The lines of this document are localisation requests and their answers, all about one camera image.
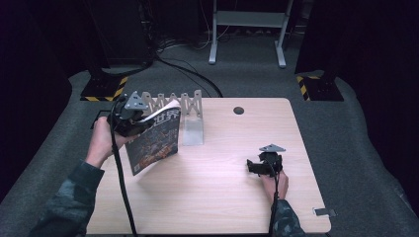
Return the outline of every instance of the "human hand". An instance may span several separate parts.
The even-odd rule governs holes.
[[[118,149],[137,136],[123,137],[115,133],[115,141]],[[106,117],[100,117],[95,121],[92,138],[90,139],[89,151],[87,152],[86,163],[101,168],[103,163],[113,155],[111,128]]]
[[[285,199],[287,195],[287,190],[289,187],[289,177],[286,173],[282,170],[277,175],[279,182],[278,182],[278,198]],[[268,196],[268,199],[271,202],[274,202],[274,193],[275,193],[275,178],[269,177],[266,175],[261,176],[263,187],[265,189],[265,193]]]

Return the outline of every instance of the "small metal bracket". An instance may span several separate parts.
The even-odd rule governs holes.
[[[329,217],[334,217],[338,215],[334,209],[327,208],[313,208],[313,213],[317,216],[328,215]]]
[[[125,105],[126,110],[133,110],[133,111],[137,111],[137,110],[142,110],[142,111],[146,111],[148,109],[148,106],[142,101],[141,97],[139,97],[138,92],[134,91],[128,101],[126,102]]]
[[[277,146],[275,144],[267,145],[265,147],[259,148],[260,151],[266,152],[279,152],[279,151],[286,151],[283,147]]]

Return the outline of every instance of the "metal stand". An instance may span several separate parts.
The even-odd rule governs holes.
[[[242,27],[269,27],[281,28],[280,37],[275,41],[278,64],[281,68],[286,68],[286,60],[283,51],[284,36],[290,18],[293,0],[289,0],[285,13],[258,13],[258,12],[234,12],[217,11],[216,0],[213,0],[212,13],[212,44],[209,53],[209,64],[215,64],[217,50],[216,26],[242,26]]]
[[[103,73],[99,78],[90,73],[90,80],[80,94],[80,101],[114,101],[121,95],[127,77]]]
[[[299,87],[304,99],[307,101],[344,101],[335,84],[339,70],[348,58],[353,45],[360,36],[360,28],[363,26],[359,12],[362,7],[357,6],[350,16],[348,25],[343,32],[332,57],[327,64],[321,77],[297,77]]]

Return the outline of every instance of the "book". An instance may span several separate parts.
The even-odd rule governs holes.
[[[173,100],[142,121],[149,119],[154,119],[154,125],[126,144],[126,153],[133,175],[138,174],[150,164],[178,152],[181,120],[179,102]]]

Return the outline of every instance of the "wooden table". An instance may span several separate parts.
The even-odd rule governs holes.
[[[243,115],[233,112],[244,109]],[[290,177],[287,200],[307,233],[330,230],[293,109],[287,99],[203,99],[205,144],[182,146],[178,154],[132,176],[121,149],[126,189],[139,234],[267,233],[271,215],[260,178],[246,160],[260,163],[260,147],[274,143]],[[130,233],[113,157],[104,164],[89,234]]]

